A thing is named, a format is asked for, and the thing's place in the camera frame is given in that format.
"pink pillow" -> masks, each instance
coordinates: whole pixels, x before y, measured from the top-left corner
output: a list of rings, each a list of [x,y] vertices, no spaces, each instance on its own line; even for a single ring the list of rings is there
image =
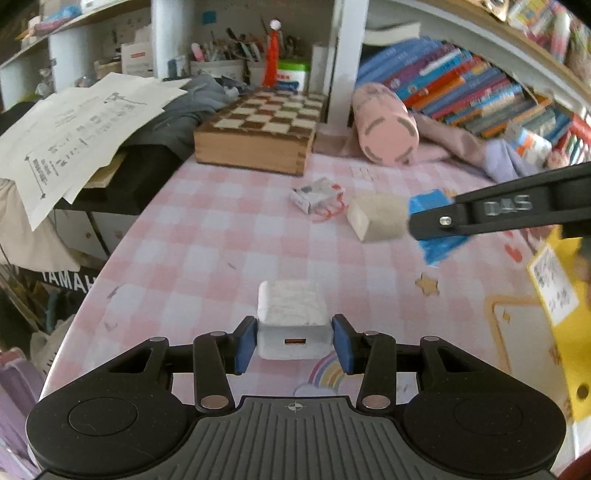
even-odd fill
[[[418,147],[418,130],[402,101],[379,83],[353,93],[353,111],[363,153],[374,163],[395,166]]]

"red tassel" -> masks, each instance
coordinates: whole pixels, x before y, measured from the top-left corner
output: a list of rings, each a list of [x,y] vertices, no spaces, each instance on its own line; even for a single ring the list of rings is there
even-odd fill
[[[279,33],[277,25],[281,26],[279,21],[271,22],[271,38],[267,50],[267,66],[265,67],[265,78],[263,86],[273,88],[277,84],[277,65],[279,63]]]

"black textured grip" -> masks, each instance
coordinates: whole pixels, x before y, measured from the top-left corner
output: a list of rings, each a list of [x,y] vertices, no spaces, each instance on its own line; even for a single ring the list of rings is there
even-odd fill
[[[129,480],[452,480],[419,457],[392,421],[355,412],[343,397],[247,397],[201,419],[174,455]],[[540,471],[527,480],[551,480]],[[41,480],[61,480],[44,473]]]

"chessboard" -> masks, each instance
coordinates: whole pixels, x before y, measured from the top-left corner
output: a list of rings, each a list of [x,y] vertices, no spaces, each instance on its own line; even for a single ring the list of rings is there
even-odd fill
[[[195,132],[197,161],[302,175],[325,95],[260,90]]]

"white charger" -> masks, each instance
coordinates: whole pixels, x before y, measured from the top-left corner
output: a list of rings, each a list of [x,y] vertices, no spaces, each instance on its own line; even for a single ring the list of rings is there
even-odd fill
[[[307,280],[261,283],[257,337],[261,358],[322,358],[332,351],[332,339],[330,315],[318,284]]]

